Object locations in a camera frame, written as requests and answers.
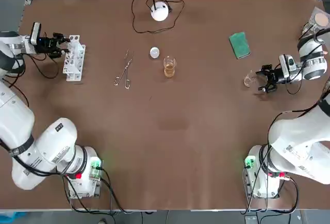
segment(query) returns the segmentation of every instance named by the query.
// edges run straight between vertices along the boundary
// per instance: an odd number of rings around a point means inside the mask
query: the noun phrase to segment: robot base
[[[95,159],[100,160],[97,157],[95,150],[92,147],[85,147],[87,152],[87,164],[84,172],[81,174],[81,178],[78,179],[70,179],[74,189],[76,190],[78,197],[99,197],[101,191],[101,182],[98,180],[93,180],[90,178],[92,173],[91,163],[95,161]],[[71,188],[70,184],[68,184],[70,198],[77,199],[76,194]]]
[[[274,198],[277,196],[278,188],[279,188],[279,177],[267,177],[262,169],[260,169],[259,174],[258,170],[260,167],[259,153],[261,146],[253,146],[249,152],[249,155],[244,160],[245,170],[245,182],[244,186],[247,189],[247,194],[252,192],[253,185],[255,184],[253,190],[253,197],[256,198]]]

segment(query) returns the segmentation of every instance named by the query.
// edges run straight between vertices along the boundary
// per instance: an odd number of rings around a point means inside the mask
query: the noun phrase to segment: small glass beaker
[[[171,78],[175,73],[176,61],[172,56],[167,56],[164,58],[164,73],[167,78]]]

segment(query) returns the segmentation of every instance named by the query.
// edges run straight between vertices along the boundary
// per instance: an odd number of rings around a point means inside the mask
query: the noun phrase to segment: gray floor
[[[259,221],[265,215],[275,213],[268,211],[267,214],[259,213]],[[143,224],[166,224],[167,211],[157,211],[152,215],[143,213]],[[110,216],[82,214],[71,211],[65,212],[30,212],[26,216],[18,218],[14,224],[97,224],[105,218],[108,224],[114,221]],[[330,211],[295,211],[291,215],[291,224],[317,224],[326,223],[330,219]],[[116,224],[142,224],[141,214],[118,214],[115,217]],[[287,224],[289,215],[267,217],[262,220],[263,224]],[[230,223],[244,224],[244,216],[238,211],[221,212],[190,212],[170,211],[168,224],[207,224],[207,223]]]

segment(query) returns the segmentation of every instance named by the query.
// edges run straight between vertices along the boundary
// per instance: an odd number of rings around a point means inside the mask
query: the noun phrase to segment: white lamp
[[[164,21],[169,15],[169,7],[164,2],[156,2],[151,7],[151,16],[155,21],[161,22]]]

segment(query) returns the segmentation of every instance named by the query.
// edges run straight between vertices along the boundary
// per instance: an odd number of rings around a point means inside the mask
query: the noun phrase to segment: small white cap
[[[153,58],[153,59],[156,59],[159,57],[159,49],[156,48],[156,47],[152,47],[151,50],[150,50],[150,56]]]

